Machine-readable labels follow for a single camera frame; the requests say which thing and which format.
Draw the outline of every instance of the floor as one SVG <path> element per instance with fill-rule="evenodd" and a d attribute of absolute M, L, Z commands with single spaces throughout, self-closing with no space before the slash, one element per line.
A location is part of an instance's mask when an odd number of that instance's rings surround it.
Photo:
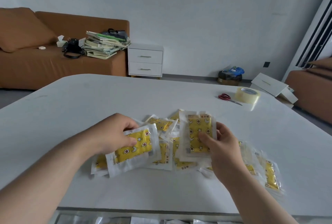
<path fill-rule="evenodd" d="M 197 80 L 197 79 L 185 79 L 185 78 L 173 78 L 173 77 L 163 77 L 162 80 L 218 84 L 218 82 L 214 81 L 214 80 Z M 249 87 L 250 83 L 241 83 L 241 86 Z M 3 90 L 3 89 L 0 89 L 0 109 L 31 93 L 32 93 L 32 91 L 28 91 L 28 90 Z M 303 111 L 300 108 L 293 108 L 293 110 L 332 136 L 332 125 L 314 117 L 313 115 Z"/>

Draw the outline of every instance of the hand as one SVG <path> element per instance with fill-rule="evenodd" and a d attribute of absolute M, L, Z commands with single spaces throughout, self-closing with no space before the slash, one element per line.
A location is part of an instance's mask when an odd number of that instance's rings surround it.
<path fill-rule="evenodd" d="M 113 114 L 90 128 L 73 136 L 74 139 L 85 142 L 89 155 L 109 154 L 125 146 L 134 146 L 135 138 L 125 136 L 124 130 L 138 128 L 138 124 L 130 117 Z"/>
<path fill-rule="evenodd" d="M 200 132 L 200 140 L 210 148 L 212 169 L 218 180 L 226 187 L 238 179 L 239 173 L 248 173 L 243 163 L 238 139 L 222 123 L 217 122 L 217 139 Z"/>

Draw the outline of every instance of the wall socket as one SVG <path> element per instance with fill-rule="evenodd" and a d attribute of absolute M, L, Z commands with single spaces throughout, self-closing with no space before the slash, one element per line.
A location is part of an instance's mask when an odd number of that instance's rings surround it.
<path fill-rule="evenodd" d="M 268 68 L 269 65 L 270 65 L 270 62 L 269 62 L 269 61 L 266 61 L 266 62 L 264 63 L 264 65 L 263 65 L 263 67 L 264 67 L 264 68 Z"/>

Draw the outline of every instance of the stack of books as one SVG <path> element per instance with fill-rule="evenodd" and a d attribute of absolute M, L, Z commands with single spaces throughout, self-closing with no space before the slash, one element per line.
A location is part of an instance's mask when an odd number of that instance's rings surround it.
<path fill-rule="evenodd" d="M 105 35 L 101 33 L 94 33 L 87 31 L 88 38 L 84 42 L 84 50 L 87 56 L 108 59 L 118 50 L 124 50 L 130 45 L 130 40 L 127 35 L 125 36 L 114 36 Z"/>

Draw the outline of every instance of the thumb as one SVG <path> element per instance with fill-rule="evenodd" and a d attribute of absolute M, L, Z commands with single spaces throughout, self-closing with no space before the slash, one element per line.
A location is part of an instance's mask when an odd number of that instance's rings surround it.
<path fill-rule="evenodd" d="M 137 144 L 137 140 L 136 138 L 133 137 L 128 137 L 128 136 L 124 136 L 124 139 L 122 141 L 123 146 L 134 146 L 135 144 Z"/>
<path fill-rule="evenodd" d="M 208 134 L 204 132 L 198 133 L 198 138 L 210 149 L 217 144 L 217 140 L 211 138 Z"/>

